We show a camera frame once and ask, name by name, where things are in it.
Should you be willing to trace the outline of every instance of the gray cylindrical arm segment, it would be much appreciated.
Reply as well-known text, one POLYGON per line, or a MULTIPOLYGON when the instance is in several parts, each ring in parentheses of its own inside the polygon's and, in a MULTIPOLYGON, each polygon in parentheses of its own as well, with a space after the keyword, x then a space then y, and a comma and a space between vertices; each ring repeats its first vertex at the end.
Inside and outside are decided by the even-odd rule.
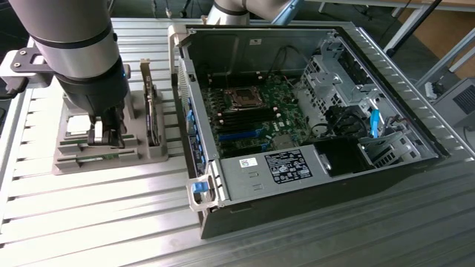
POLYGON ((9 0, 23 26, 45 41, 72 43, 100 34, 109 23, 105 0, 9 0))
POLYGON ((272 21, 290 0, 215 0, 215 3, 230 11, 248 10, 259 17, 272 21))

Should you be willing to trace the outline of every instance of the metal bracket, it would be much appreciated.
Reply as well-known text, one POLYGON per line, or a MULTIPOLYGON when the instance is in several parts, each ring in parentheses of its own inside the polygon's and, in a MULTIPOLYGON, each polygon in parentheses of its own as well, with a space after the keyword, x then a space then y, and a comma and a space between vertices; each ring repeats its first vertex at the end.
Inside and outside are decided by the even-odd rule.
POLYGON ((24 47, 16 52, 11 69, 17 73, 53 73, 36 47, 24 47))
POLYGON ((181 24, 175 24, 168 27, 168 63, 169 63, 169 74, 175 71, 175 46, 180 46, 180 42, 188 36, 187 27, 181 24))
MULTIPOLYGON (((27 78, 29 86, 48 87, 52 80, 52 73, 37 73, 35 71, 17 72, 17 68, 21 69, 21 66, 16 65, 19 67, 13 67, 13 68, 11 67, 15 65, 15 63, 19 63, 15 61, 17 56, 19 56, 17 50, 12 50, 7 53, 5 58, 0 64, 1 79, 5 81, 5 83, 11 83, 15 82, 15 80, 19 78, 27 78)), ((43 57, 37 57, 37 59, 35 59, 35 63, 43 64, 44 63, 43 57)))

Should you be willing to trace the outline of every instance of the table leg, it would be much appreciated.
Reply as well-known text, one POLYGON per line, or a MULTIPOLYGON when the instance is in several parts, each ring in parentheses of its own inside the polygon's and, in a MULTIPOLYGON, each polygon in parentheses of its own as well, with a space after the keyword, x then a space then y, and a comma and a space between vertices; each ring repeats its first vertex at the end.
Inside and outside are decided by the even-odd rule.
POLYGON ((319 7, 319 13, 326 13, 326 2, 320 3, 320 7, 319 7))
POLYGON ((384 52, 390 49, 394 48, 395 45, 399 43, 402 37, 404 36, 404 33, 408 31, 408 29, 412 27, 412 25, 415 24, 415 22, 418 21, 418 19, 422 17, 422 15, 424 14, 424 11, 428 9, 428 5, 420 7, 419 9, 415 9, 412 11, 412 14, 410 15, 410 17, 407 18, 407 21, 404 22, 404 24, 400 26, 398 32, 395 33, 391 41, 387 43, 386 47, 384 47, 384 52))

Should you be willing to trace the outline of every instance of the white label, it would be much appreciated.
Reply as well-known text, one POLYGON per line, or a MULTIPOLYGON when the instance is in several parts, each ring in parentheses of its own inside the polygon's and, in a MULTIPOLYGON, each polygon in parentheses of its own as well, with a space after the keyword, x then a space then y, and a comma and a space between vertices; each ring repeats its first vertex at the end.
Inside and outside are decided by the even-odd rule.
POLYGON ((251 39, 250 40, 250 46, 258 46, 262 43, 262 39, 251 39))
POLYGON ((258 166, 258 160, 255 160, 255 157, 251 157, 250 159, 239 160, 239 164, 242 168, 258 166))

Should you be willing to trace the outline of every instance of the blue pcie slot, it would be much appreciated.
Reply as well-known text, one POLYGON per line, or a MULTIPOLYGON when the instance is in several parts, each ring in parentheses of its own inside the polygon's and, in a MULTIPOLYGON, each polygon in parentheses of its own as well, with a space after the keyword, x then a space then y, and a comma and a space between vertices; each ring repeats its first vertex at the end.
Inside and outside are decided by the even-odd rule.
POLYGON ((263 128, 254 130, 254 131, 231 133, 228 135, 220 135, 218 137, 218 141, 230 141, 230 140, 238 140, 238 139, 244 139, 244 138, 256 138, 256 137, 259 137, 262 130, 263 130, 263 128))
POLYGON ((204 166, 207 163, 204 153, 203 153, 203 147, 202 147, 202 142, 200 142, 200 133, 199 133, 199 128, 196 125, 196 119, 195 119, 195 114, 193 114, 193 107, 192 107, 192 102, 191 99, 188 98, 188 107, 189 111, 187 114, 187 123, 189 123, 189 127, 192 127, 189 134, 189 144, 192 148, 192 154, 193 154, 193 165, 195 165, 195 170, 196 174, 202 175, 204 172, 204 166))

